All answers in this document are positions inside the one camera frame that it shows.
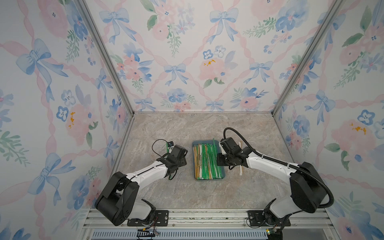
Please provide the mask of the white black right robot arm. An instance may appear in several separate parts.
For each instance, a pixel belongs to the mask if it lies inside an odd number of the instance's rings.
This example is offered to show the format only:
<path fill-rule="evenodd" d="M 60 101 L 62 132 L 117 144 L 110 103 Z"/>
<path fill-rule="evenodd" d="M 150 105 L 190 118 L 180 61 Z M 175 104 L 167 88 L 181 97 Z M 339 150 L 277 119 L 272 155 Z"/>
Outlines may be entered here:
<path fill-rule="evenodd" d="M 236 145 L 233 149 L 220 146 L 218 165 L 234 168 L 244 166 L 260 170 L 282 180 L 290 186 L 291 193 L 279 200 L 272 200 L 264 209 L 264 216 L 270 219 L 282 219 L 299 212 L 314 213 L 318 208 L 325 208 L 325 199 L 330 200 L 326 185 L 312 165 L 287 163 L 249 147 L 243 149 Z"/>

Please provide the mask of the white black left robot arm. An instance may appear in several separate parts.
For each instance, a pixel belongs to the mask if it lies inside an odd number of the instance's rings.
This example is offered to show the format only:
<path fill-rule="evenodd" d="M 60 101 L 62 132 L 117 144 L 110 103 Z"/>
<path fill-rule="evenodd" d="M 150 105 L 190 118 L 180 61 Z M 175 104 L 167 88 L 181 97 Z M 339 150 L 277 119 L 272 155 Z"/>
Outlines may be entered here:
<path fill-rule="evenodd" d="M 151 226 L 156 221 L 156 207 L 147 200 L 137 200 L 139 190 L 151 183 L 170 177 L 187 164 L 188 150 L 175 145 L 151 165 L 128 174 L 114 173 L 95 202 L 95 208 L 114 226 L 137 222 Z"/>

